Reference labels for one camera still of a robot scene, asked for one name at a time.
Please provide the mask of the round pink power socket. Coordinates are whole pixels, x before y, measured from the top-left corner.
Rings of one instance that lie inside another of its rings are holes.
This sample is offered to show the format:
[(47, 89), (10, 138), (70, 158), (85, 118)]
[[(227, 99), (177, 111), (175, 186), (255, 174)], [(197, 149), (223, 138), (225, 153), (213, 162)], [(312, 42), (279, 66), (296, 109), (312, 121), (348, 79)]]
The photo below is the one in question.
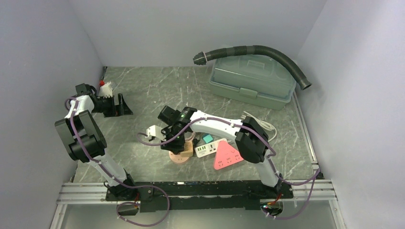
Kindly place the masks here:
[(169, 158), (170, 160), (177, 165), (182, 165), (185, 164), (190, 160), (190, 157), (182, 157), (180, 154), (175, 155), (173, 152), (169, 152)]

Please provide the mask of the tan cube socket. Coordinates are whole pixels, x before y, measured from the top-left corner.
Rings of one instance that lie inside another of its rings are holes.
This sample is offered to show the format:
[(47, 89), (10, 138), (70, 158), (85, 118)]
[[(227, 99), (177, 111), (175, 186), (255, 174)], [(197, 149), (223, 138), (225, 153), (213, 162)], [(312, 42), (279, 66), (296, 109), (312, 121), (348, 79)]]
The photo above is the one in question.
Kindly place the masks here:
[(192, 157), (194, 152), (192, 141), (186, 141), (184, 144), (184, 150), (180, 152), (181, 157)]

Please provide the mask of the white power strip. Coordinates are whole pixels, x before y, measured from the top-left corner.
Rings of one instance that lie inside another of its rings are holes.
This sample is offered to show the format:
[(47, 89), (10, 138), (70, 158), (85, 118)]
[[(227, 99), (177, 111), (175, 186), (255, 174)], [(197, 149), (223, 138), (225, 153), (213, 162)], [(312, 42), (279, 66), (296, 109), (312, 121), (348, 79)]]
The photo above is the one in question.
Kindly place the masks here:
[(197, 146), (194, 148), (195, 154), (198, 158), (208, 156), (211, 154), (215, 154), (217, 152), (219, 143), (221, 142), (228, 142), (227, 139), (222, 138), (211, 143), (207, 143), (205, 145)]

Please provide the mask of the teal cube adapter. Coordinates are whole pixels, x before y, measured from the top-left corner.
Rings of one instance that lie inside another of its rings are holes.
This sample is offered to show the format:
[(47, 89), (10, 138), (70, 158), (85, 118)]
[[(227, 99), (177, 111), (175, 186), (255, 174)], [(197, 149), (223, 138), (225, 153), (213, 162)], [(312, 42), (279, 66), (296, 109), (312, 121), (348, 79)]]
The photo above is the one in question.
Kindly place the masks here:
[(203, 134), (202, 135), (202, 140), (208, 144), (214, 141), (213, 137), (210, 134)]

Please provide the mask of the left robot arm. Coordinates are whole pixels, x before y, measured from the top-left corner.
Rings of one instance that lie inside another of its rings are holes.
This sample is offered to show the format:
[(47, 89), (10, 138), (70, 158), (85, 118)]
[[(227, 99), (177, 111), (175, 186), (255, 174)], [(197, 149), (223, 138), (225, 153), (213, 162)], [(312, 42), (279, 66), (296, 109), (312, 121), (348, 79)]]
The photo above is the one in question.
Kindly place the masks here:
[(76, 95), (65, 102), (68, 114), (55, 122), (68, 155), (74, 161), (94, 167), (105, 178), (108, 193), (132, 200), (138, 188), (131, 175), (106, 152), (106, 139), (92, 115), (100, 113), (104, 117), (118, 117), (132, 115), (132, 110), (121, 93), (113, 95), (110, 82), (100, 86), (99, 91), (85, 83), (75, 89)]

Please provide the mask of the pink triangular power strip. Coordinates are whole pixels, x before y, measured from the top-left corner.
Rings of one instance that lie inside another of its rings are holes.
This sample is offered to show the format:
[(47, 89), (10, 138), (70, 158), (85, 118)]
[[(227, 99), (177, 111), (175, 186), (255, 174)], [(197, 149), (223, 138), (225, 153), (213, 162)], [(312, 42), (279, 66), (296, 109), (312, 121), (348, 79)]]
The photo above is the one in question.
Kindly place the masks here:
[(221, 140), (215, 153), (213, 167), (215, 170), (220, 170), (243, 160), (237, 149), (232, 147), (227, 141)]

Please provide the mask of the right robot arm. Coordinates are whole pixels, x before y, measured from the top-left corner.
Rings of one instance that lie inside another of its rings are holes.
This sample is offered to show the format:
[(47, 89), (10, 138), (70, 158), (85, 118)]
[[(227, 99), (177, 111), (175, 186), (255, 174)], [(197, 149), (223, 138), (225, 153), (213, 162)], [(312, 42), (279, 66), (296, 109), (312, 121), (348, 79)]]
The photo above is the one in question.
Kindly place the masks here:
[(164, 106), (158, 119), (166, 124), (159, 131), (163, 135), (160, 147), (175, 154), (185, 149), (186, 132), (207, 133), (236, 143), (242, 159), (254, 165), (263, 184), (263, 192), (269, 198), (281, 193), (281, 179), (268, 156), (275, 151), (269, 146), (268, 135), (252, 117), (227, 119), (185, 107), (182, 111)]

